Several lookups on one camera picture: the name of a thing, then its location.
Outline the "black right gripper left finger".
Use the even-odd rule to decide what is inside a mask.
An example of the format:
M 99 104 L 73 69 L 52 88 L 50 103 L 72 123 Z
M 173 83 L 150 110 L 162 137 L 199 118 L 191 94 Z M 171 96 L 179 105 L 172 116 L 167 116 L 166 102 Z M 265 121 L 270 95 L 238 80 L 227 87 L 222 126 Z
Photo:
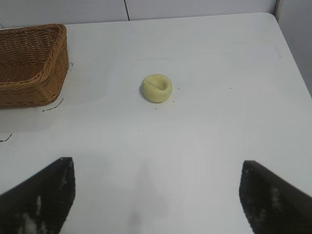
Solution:
M 2 234 L 58 234 L 75 199 L 71 157 L 61 157 L 0 196 Z

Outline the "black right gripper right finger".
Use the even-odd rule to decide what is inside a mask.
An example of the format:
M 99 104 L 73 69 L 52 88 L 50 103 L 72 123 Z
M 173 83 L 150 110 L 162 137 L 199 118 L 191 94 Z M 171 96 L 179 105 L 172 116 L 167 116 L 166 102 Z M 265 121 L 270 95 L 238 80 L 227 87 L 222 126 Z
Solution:
M 260 163 L 245 160 L 239 199 L 255 234 L 310 234 L 312 198 Z

